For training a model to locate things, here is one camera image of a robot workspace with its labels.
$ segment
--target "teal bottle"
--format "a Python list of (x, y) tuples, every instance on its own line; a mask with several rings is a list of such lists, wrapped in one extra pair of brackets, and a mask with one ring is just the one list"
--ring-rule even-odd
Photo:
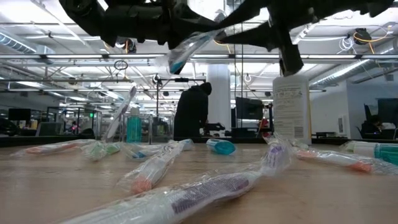
[(377, 144), (374, 157), (398, 165), (398, 144)]
[(141, 118), (132, 116), (127, 119), (127, 139), (128, 143), (141, 142)]
[(226, 140), (209, 139), (206, 142), (207, 148), (217, 154), (230, 155), (235, 151), (235, 145)]

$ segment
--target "ceiling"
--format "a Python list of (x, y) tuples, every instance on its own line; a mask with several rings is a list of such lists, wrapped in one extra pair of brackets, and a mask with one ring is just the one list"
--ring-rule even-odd
[[(224, 9), (226, 13), (230, 13), (231, 8), (230, 0), (189, 0), (188, 5), (197, 13), (214, 19), (216, 11)], [(0, 2), (0, 29), (6, 30), (8, 33), (14, 34), (25, 43), (30, 45), (44, 45), (51, 48), (56, 54), (124, 54), (124, 51), (115, 47), (110, 48), (104, 45), (104, 42), (98, 37), (90, 37), (85, 31), (79, 28), (63, 11), (57, 0), (44, 0), (42, 3), (45, 5), (46, 10), (49, 13), (55, 15), (56, 18), (51, 16), (49, 13), (36, 6), (30, 0), (2, 0)], [(260, 16), (248, 21), (244, 24), (235, 26), (235, 32), (241, 30), (250, 29), (258, 26), (260, 23), (266, 21), (268, 13), (266, 9), (262, 9)], [(374, 43), (374, 47), (377, 49), (378, 46), (391, 41), (398, 33), (398, 8), (390, 8), (381, 15), (370, 18), (368, 15), (361, 16), (358, 12), (345, 11), (335, 14), (324, 21), (310, 27), (307, 35), (298, 39), (298, 47), (301, 54), (353, 54), (353, 49), (350, 47), (349, 50), (342, 50), (341, 42), (347, 34), (353, 34), (355, 28), (367, 28), (368, 32), (372, 35), (373, 39), (382, 38), (380, 41)], [(293, 29), (290, 34), (292, 39), (295, 40), (296, 36), (303, 31), (303, 27)], [(228, 28), (228, 33), (233, 32), (233, 28)], [(79, 41), (73, 34), (76, 34), (79, 39), (84, 40), (85, 44)], [(164, 54), (169, 50), (167, 46), (159, 46), (157, 42), (145, 41), (143, 44), (137, 45), (137, 54)], [(369, 45), (354, 45), (355, 51), (360, 53), (369, 52)], [(278, 54), (278, 51), (267, 52), (266, 49), (260, 47), (254, 47), (250, 45), (218, 45), (214, 42), (210, 42), (207, 46), (202, 48), (199, 54)], [(18, 54), (15, 50), (0, 45), (0, 54)], [(18, 67), (23, 67), (25, 61), (21, 60), (9, 60), (9, 63), (13, 63)], [(68, 62), (68, 60), (55, 60), (55, 62)], [(77, 62), (88, 62), (98, 63), (99, 60), (77, 60)], [(188, 63), (182, 73), (181, 77), (189, 78), (202, 78), (205, 79), (207, 73), (207, 65), (210, 62), (202, 61), (195, 63)], [(245, 60), (243, 66), (241, 61), (228, 62), (229, 68), (232, 74), (232, 83), (234, 83), (234, 71), (235, 67), (238, 71), (238, 79), (240, 73), (244, 76), (250, 75), (250, 80), (243, 83), (243, 88), (253, 89), (272, 89), (272, 81), (274, 78), (279, 76), (279, 65), (276, 63), (259, 63), (258, 61)], [(339, 63), (323, 62), (323, 63), (306, 63), (303, 69), (298, 75), (305, 75), (312, 79), (327, 72), (329, 69), (337, 66)], [(60, 67), (52, 66), (47, 67), (47, 73), (52, 74), (57, 71)], [(26, 78), (26, 79), (38, 79), (45, 75), (45, 67), (25, 67), (27, 71), (17, 71), (13, 78)], [(111, 72), (114, 70), (112, 66), (109, 66)], [(152, 78), (154, 74), (159, 74), (162, 78), (170, 77), (167, 71), (163, 67), (156, 66), (131, 66), (125, 71), (115, 71), (110, 76), (107, 67), (63, 67), (61, 70), (55, 72), (51, 78), (54, 79), (65, 79), (70, 77), (76, 77), (77, 79), (99, 79), (104, 80), (105, 78), (115, 78), (115, 74), (118, 74), (118, 80), (123, 77), (127, 77), (133, 80), (139, 88), (154, 88)], [(69, 85), (68, 83), (49, 83), (54, 88), (92, 88), (93, 86), (102, 87), (104, 89), (128, 89), (128, 82), (104, 82), (101, 81), (89, 83), (78, 83), (77, 85)], [(191, 85), (195, 85), (194, 82), (190, 83), (174, 83), (170, 82), (164, 89), (186, 89)], [(29, 86), (20, 85), (18, 83), (13, 84), (14, 88), (27, 88)], [(72, 95), (75, 93), (61, 93), (63, 96)], [(121, 97), (125, 97), (125, 92), (117, 93)], [(264, 93), (247, 93), (248, 97), (251, 98), (262, 98), (267, 99)], [(80, 97), (86, 97), (86, 94), (79, 94)], [(170, 92), (169, 96), (161, 96), (161, 98), (178, 99), (180, 92)], [(151, 100), (148, 93), (139, 93), (137, 96), (138, 102)], [(103, 98), (98, 98), (96, 93), (90, 93), (90, 101), (104, 101)]]

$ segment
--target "person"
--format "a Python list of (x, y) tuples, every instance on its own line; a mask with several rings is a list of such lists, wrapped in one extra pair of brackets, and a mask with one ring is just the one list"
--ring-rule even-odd
[(380, 134), (381, 122), (378, 115), (373, 115), (362, 124), (362, 134)]
[(199, 129), (207, 122), (211, 84), (203, 83), (182, 92), (174, 117), (174, 137), (200, 137)]

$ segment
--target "desk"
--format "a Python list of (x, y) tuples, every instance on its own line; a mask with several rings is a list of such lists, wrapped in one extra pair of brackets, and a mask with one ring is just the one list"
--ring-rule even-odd
[[(267, 147), (238, 144), (235, 156), (220, 156), (210, 153), (204, 144), (196, 146), (175, 160), (161, 186), (185, 182), (227, 164), (256, 161)], [(122, 153), (97, 163), (85, 161), (78, 151), (18, 161), (5, 155), (0, 151), (0, 223), (54, 222), (123, 198), (126, 194), (114, 185), (138, 165)], [(296, 161), (282, 176), (262, 178), (246, 195), (209, 207), (184, 223), (395, 223), (397, 186), (394, 176), (370, 176)]]

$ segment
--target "computer monitor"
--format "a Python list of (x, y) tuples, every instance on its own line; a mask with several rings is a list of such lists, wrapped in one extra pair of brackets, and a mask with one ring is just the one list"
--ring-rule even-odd
[(378, 116), (383, 123), (398, 124), (398, 99), (378, 99), (377, 105), (379, 107)]
[(8, 120), (10, 121), (30, 121), (30, 109), (9, 108)]
[(261, 100), (236, 97), (236, 118), (261, 120), (264, 105)]

